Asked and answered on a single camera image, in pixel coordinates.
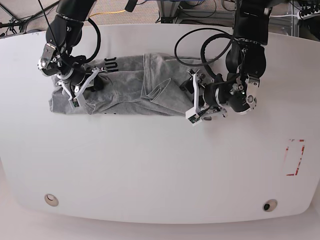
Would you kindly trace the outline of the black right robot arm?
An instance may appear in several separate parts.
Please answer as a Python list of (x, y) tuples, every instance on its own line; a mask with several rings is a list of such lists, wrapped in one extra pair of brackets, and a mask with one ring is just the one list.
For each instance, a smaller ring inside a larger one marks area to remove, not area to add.
[[(95, 0), (60, 0), (56, 15), (46, 30), (46, 44), (38, 62), (38, 69), (47, 77), (65, 76), (71, 98), (74, 99), (75, 86), (93, 73), (84, 65), (94, 60), (101, 47), (101, 33), (90, 13), (96, 4)], [(91, 57), (72, 56), (73, 48), (82, 38), (82, 28), (88, 21), (97, 35), (96, 48)]]

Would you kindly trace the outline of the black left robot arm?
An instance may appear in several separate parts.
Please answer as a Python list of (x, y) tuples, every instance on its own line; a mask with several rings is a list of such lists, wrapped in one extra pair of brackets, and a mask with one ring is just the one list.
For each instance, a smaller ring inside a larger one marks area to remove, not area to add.
[[(237, 0), (235, 4), (233, 33), (218, 30), (200, 49), (198, 66), (204, 67), (212, 82), (204, 83), (199, 73), (190, 72), (193, 107), (185, 118), (193, 125), (217, 114), (225, 117), (227, 107), (241, 115), (256, 108), (260, 78), (267, 66), (265, 46), (272, 5), (268, 0)], [(220, 38), (229, 40), (227, 46), (207, 60), (207, 46)]]

